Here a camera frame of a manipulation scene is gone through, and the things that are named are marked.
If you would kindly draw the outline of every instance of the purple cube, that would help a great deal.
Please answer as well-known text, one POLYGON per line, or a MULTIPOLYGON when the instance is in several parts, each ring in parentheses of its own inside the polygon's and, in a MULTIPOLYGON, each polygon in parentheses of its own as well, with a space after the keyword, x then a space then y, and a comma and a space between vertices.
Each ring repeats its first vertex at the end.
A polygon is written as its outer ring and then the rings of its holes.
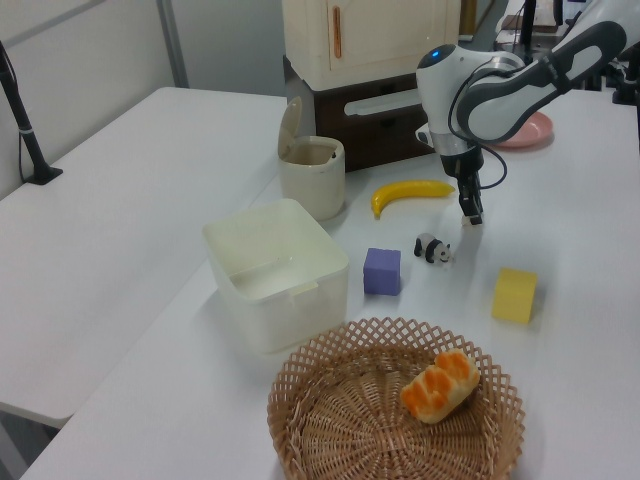
POLYGON ((364 261, 364 293, 400 293, 400 251, 370 248, 364 261))

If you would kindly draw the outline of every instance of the wicker basket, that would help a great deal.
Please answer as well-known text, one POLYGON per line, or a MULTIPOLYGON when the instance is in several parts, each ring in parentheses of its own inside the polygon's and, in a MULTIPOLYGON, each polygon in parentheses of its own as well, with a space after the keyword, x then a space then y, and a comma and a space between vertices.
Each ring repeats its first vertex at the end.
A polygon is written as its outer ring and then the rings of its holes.
POLYGON ((508 478, 524 431, 509 378, 450 331, 402 318, 361 320, 289 357, 269 396, 269 429, 288 479, 508 478), (400 390, 454 347, 475 359, 478 389, 442 422, 423 424, 400 390))

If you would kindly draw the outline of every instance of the bread roll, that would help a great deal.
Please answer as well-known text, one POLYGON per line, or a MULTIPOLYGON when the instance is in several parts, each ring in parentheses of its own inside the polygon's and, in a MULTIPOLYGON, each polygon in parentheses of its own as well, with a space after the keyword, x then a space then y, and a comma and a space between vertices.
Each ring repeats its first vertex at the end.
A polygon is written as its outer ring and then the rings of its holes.
POLYGON ((438 423, 449 415, 478 386, 480 373, 462 350, 440 353, 402 389, 400 398, 411 415, 424 423, 438 423))

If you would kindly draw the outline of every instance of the banana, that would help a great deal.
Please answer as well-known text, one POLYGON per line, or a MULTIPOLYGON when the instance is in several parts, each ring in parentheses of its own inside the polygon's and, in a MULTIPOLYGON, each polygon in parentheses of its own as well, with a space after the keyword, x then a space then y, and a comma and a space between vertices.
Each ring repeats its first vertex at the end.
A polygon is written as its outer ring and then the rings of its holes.
POLYGON ((371 210, 376 218, 389 202, 409 197, 446 197, 455 188, 439 180, 406 180, 383 185, 371 196, 371 210))

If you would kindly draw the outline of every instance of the wooden handle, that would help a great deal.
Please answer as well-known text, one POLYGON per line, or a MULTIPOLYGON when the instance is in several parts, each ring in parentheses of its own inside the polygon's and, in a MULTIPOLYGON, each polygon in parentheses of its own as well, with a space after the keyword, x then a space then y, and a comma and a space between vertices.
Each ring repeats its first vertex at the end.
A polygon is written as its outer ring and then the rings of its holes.
POLYGON ((340 28, 340 7, 333 7, 333 53, 336 58, 342 57, 342 30, 340 28))

